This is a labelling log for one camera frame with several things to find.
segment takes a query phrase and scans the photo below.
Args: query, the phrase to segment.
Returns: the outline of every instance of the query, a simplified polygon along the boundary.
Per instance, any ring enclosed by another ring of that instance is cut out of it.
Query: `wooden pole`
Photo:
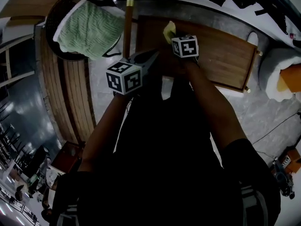
[[[129,58],[131,45],[132,18],[134,10],[134,0],[127,0],[126,19],[123,37],[123,57]]]

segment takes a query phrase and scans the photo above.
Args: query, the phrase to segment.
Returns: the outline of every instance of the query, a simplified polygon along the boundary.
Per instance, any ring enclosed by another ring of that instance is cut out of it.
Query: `green knitted fabric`
[[[57,42],[64,52],[75,51],[97,60],[116,43],[123,30],[124,18],[87,1],[69,17]]]

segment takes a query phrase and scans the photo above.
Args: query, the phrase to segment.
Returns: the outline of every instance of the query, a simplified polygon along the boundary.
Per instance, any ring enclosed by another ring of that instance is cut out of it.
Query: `basket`
[[[79,0],[59,0],[56,2],[56,4],[51,8],[47,20],[46,20],[46,39],[48,42],[48,45],[52,49],[52,51],[61,59],[69,60],[69,61],[79,61],[87,58],[85,55],[80,53],[69,53],[69,52],[62,52],[59,46],[58,42],[53,41],[53,36],[57,30],[57,27],[59,26],[62,19],[69,13],[69,11],[75,6],[75,4]],[[115,3],[112,0],[87,0],[99,7],[103,6],[112,6],[115,7]],[[120,55],[120,53],[117,54],[111,54],[108,55],[107,53],[110,52],[116,43],[103,55],[103,57],[112,57],[115,55]]]

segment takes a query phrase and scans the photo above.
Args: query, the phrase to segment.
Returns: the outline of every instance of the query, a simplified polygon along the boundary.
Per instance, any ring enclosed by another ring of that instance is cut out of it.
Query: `tiled floor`
[[[118,2],[118,6],[124,8],[125,2]],[[134,16],[137,17],[138,15],[165,16],[204,24],[228,32],[244,40],[247,39],[250,32],[254,31],[259,38],[258,50],[264,53],[271,43],[270,38],[265,34],[227,15],[170,0],[164,2],[161,0],[137,1]],[[135,51],[135,31],[136,26],[134,25],[131,53]],[[122,51],[122,45],[123,39],[119,41],[112,52]],[[107,87],[104,70],[110,63],[119,59],[121,59],[121,56],[102,58],[97,61],[90,61],[89,63],[92,102],[96,122],[100,120],[106,107],[113,98],[111,90]],[[301,108],[301,104],[295,98],[285,100],[281,103],[268,99],[265,92],[260,89],[258,83],[260,59],[260,57],[257,57],[247,84],[251,89],[251,93],[245,93],[243,97],[226,96],[232,104],[242,128],[251,143],[254,143],[266,135],[280,122]],[[301,121],[297,116],[293,116],[264,139],[255,143],[254,147],[258,151],[265,152],[272,156],[278,156],[287,146],[291,146],[296,142],[300,133]],[[265,154],[260,153],[260,156],[268,164],[272,162],[272,158]]]

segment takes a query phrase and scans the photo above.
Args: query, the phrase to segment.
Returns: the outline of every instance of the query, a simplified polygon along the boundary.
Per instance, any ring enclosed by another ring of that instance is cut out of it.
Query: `white cube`
[[[117,61],[106,70],[106,75],[108,86],[122,95],[142,86],[142,68],[140,66]]]
[[[171,39],[174,54],[180,58],[198,56],[198,40],[196,36]]]

